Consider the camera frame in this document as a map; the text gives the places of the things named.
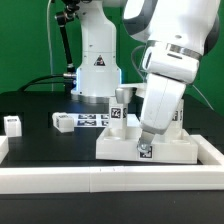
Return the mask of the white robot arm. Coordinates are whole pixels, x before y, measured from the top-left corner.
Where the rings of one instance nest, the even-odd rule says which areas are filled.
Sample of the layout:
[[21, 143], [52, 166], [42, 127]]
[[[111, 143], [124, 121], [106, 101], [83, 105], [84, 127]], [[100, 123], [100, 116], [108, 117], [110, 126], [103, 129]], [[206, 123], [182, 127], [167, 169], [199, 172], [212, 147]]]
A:
[[116, 65], [116, 28], [105, 17], [105, 6], [124, 7], [126, 32], [145, 44], [141, 66], [145, 92], [137, 149], [147, 153], [157, 134], [168, 129], [187, 85], [219, 25], [221, 0], [81, 0], [82, 63], [73, 94], [93, 101], [115, 95], [130, 97]]

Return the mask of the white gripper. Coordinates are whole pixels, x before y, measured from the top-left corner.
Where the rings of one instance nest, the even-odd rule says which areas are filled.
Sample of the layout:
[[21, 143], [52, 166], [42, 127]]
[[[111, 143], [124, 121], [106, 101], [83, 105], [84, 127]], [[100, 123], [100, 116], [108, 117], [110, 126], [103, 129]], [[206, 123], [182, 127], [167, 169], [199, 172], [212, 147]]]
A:
[[147, 73], [140, 127], [144, 130], [137, 150], [148, 153], [154, 134], [164, 134], [170, 125], [186, 86], [197, 74], [200, 54], [189, 49], [149, 46], [142, 60]]

